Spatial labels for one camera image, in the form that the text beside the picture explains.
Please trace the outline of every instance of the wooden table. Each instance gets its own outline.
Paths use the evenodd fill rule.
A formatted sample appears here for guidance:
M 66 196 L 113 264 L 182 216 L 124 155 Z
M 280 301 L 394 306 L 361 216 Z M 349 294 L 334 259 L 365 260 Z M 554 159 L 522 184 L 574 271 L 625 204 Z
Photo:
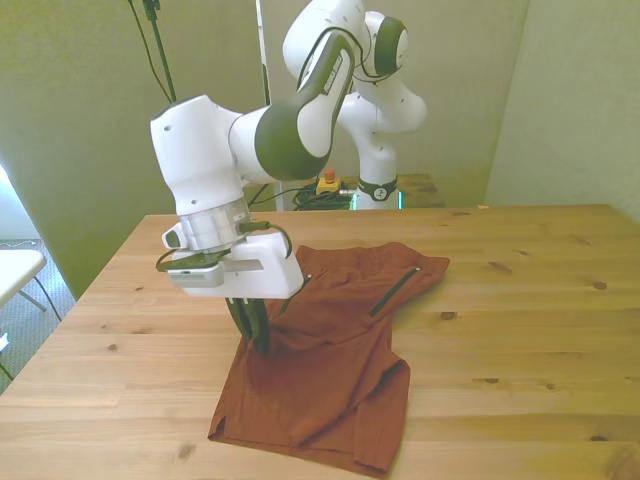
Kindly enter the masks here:
M 258 218 L 452 259 L 395 320 L 412 385 L 392 478 L 640 478 L 640 227 L 604 206 Z M 155 272 L 173 222 L 142 221 L 0 397 L 0 477 L 358 478 L 206 439 L 238 333 Z

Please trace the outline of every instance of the black band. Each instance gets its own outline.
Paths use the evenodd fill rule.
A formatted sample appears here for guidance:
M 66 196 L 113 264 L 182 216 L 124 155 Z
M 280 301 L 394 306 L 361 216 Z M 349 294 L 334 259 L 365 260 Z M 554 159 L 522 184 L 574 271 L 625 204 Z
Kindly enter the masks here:
M 360 178 L 358 179 L 358 188 L 360 191 L 369 195 L 375 202 L 384 202 L 398 189 L 398 177 L 384 185 L 367 183 Z

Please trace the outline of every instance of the floor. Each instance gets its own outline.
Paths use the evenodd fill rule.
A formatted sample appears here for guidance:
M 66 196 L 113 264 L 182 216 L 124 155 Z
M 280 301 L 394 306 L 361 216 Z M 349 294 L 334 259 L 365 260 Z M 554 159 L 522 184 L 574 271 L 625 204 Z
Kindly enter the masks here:
M 9 250 L 25 240 L 0 240 L 0 249 Z M 75 301 L 64 283 L 58 268 L 41 240 L 29 240 L 17 248 L 38 250 L 47 259 L 47 265 L 40 271 L 38 278 L 53 300 L 60 316 L 69 313 Z M 35 281 L 29 282 L 23 290 L 37 301 L 47 306 L 42 312 L 35 305 L 16 295 L 0 308 L 0 334 L 8 333 L 9 345 L 0 353 L 0 362 L 13 376 L 18 375 L 22 367 L 31 359 L 51 332 L 58 326 L 58 319 L 49 307 L 47 298 Z M 9 386 L 9 379 L 0 372 L 0 394 Z

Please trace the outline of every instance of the wrinkled fabric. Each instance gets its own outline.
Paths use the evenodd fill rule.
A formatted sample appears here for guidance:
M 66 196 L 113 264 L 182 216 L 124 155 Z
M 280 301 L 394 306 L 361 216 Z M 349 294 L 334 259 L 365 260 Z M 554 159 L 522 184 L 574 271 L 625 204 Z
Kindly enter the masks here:
M 391 351 L 392 313 L 436 285 L 449 260 L 399 243 L 300 247 L 297 257 L 310 279 L 289 302 L 267 303 L 268 356 L 241 340 L 209 438 L 384 476 L 400 446 L 410 373 Z

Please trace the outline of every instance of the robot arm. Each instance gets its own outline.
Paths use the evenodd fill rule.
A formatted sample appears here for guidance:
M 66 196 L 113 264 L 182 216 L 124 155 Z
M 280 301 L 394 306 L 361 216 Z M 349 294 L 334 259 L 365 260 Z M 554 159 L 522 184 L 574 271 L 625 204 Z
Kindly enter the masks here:
M 313 0 L 284 44 L 299 84 L 289 99 L 242 115 L 203 95 L 171 105 L 151 122 L 180 218 L 163 235 L 175 250 L 172 260 L 157 267 L 189 294 L 226 298 L 239 330 L 262 352 L 268 323 L 261 299 L 290 298 L 303 277 L 286 235 L 248 235 L 270 225 L 252 222 L 242 188 L 316 176 L 338 121 L 354 136 L 361 164 L 375 160 L 370 170 L 376 171 L 386 161 L 395 168 L 395 156 L 383 158 L 373 135 L 417 128 L 424 118 L 424 103 L 393 78 L 406 43 L 401 22 L 365 12 L 360 0 Z M 352 82 L 357 93 L 348 95 Z M 415 110 L 409 120 L 407 107 Z M 390 176 L 395 169 L 385 170 L 383 177 Z
M 180 218 L 163 236 L 165 246 L 179 250 L 164 264 L 174 284 L 226 298 L 289 298 L 300 288 L 300 268 L 282 235 L 248 237 L 255 224 L 242 187 L 322 170 L 354 65 L 347 36 L 325 32 L 291 98 L 240 115 L 200 96 L 151 122 Z

